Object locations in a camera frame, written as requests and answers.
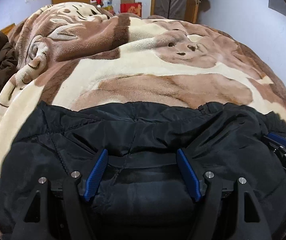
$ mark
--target black nylon fabric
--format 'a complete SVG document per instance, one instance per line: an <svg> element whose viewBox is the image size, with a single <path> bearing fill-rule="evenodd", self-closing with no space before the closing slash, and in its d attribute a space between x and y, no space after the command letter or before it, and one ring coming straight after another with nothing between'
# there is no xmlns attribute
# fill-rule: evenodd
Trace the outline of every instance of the black nylon fabric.
<svg viewBox="0 0 286 240"><path fill-rule="evenodd" d="M260 141L286 124L273 112L207 103L199 109L158 103L111 103L73 112L41 102L6 156L0 177L0 230L10 234L38 178L62 179L88 165L105 147L109 164L91 211L113 225L185 225L192 202L176 164L178 148L223 179L245 177L271 232L286 218L286 174Z"/></svg>

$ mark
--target bolt head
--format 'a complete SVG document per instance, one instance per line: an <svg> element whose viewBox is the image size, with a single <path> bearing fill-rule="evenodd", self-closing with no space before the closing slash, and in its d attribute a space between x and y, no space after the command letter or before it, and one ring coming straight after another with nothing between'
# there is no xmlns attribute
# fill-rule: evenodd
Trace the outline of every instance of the bolt head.
<svg viewBox="0 0 286 240"><path fill-rule="evenodd" d="M77 178L77 177L80 176L80 172L79 172L79 171L73 171L73 172L71 173L71 176L72 176L73 178Z"/></svg>
<svg viewBox="0 0 286 240"><path fill-rule="evenodd" d="M46 182L46 177L40 177L39 178L39 183L44 184Z"/></svg>
<svg viewBox="0 0 286 240"><path fill-rule="evenodd" d="M207 178L209 178L209 179L212 179L212 178L214 177L214 173L213 173L212 171L207 171L207 172L205 173L205 176L206 176Z"/></svg>
<svg viewBox="0 0 286 240"><path fill-rule="evenodd" d="M240 177L239 178L239 183L245 184L246 183L246 178Z"/></svg>

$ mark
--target blanket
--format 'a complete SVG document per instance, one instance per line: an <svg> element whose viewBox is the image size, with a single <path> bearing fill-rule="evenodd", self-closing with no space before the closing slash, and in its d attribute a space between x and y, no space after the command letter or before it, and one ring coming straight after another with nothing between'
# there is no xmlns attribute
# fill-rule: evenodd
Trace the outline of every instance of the blanket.
<svg viewBox="0 0 286 240"><path fill-rule="evenodd" d="M247 46L203 25L78 2L49 5L9 35L18 72L0 93L0 170L40 101L79 111L110 102L248 105L286 122L286 88Z"/></svg>

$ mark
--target red box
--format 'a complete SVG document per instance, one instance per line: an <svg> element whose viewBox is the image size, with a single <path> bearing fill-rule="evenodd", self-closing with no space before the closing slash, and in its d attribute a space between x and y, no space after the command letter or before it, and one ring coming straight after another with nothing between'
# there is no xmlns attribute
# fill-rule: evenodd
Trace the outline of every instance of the red box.
<svg viewBox="0 0 286 240"><path fill-rule="evenodd" d="M134 14L142 17L142 3L141 2L121 3L120 12L134 13Z"/></svg>

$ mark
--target brown and cream blanket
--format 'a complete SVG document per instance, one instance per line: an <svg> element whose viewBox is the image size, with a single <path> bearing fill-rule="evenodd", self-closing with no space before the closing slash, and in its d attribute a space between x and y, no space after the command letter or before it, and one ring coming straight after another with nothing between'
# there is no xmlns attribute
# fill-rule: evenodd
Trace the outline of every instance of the brown and cream blanket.
<svg viewBox="0 0 286 240"><path fill-rule="evenodd" d="M198 108L210 101L274 111L286 121L286 88L259 57L207 26L134 14L113 17L78 2L46 6L9 35L18 72L0 93L0 170L41 100L75 111L151 101Z"/></svg>

